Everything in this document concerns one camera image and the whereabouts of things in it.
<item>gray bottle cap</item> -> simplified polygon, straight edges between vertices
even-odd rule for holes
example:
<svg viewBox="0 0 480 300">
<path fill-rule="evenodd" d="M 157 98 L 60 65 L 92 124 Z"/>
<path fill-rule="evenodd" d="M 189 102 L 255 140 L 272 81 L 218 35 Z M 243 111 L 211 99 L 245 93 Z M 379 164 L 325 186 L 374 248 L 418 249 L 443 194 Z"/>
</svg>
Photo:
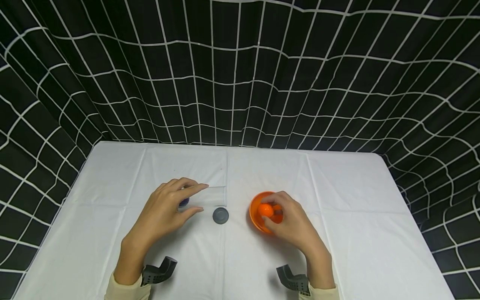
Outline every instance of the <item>gray bottle cap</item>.
<svg viewBox="0 0 480 300">
<path fill-rule="evenodd" d="M 225 224 L 228 221 L 228 210 L 224 207 L 219 207 L 213 212 L 213 220 L 217 224 Z"/>
</svg>

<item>sleeve cuff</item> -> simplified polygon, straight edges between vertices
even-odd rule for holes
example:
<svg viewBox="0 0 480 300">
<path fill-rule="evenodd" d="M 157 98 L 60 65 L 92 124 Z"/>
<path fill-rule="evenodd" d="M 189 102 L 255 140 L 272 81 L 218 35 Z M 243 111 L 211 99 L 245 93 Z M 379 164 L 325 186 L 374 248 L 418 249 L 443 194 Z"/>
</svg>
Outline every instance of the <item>sleeve cuff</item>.
<svg viewBox="0 0 480 300">
<path fill-rule="evenodd" d="M 335 288 L 321 289 L 314 288 L 310 285 L 310 283 L 308 283 L 308 288 L 310 289 L 310 296 L 306 296 L 305 294 L 301 293 L 299 295 L 300 300 L 340 300 L 336 285 Z"/>
<path fill-rule="evenodd" d="M 107 292 L 105 294 L 105 300 L 144 300 L 148 299 L 150 295 L 151 285 L 147 284 L 143 287 L 142 284 L 142 275 L 138 280 L 131 286 L 125 286 L 117 283 L 115 277 L 110 276 L 108 282 Z"/>
</svg>

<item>black curtain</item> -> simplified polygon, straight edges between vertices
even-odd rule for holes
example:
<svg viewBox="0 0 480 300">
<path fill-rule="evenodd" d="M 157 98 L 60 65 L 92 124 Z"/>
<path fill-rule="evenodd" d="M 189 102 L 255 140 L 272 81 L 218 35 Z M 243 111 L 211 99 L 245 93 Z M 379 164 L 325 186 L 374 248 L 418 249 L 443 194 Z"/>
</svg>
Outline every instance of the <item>black curtain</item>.
<svg viewBox="0 0 480 300">
<path fill-rule="evenodd" d="M 0 2 L 0 299 L 101 140 L 375 152 L 480 298 L 478 0 Z"/>
</svg>

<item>wrist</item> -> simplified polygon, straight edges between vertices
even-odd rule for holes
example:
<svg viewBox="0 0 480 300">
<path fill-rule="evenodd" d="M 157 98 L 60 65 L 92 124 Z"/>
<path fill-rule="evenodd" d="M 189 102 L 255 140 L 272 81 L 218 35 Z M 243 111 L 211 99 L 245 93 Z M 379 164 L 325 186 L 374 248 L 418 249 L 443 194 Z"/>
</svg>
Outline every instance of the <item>wrist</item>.
<svg viewBox="0 0 480 300">
<path fill-rule="evenodd" d="M 306 243 L 303 247 L 300 248 L 300 251 L 305 255 L 307 260 L 317 260 L 319 258 L 325 259 L 329 258 L 332 259 L 330 252 L 325 247 L 325 244 L 317 237 L 316 239 L 310 240 Z"/>
</svg>

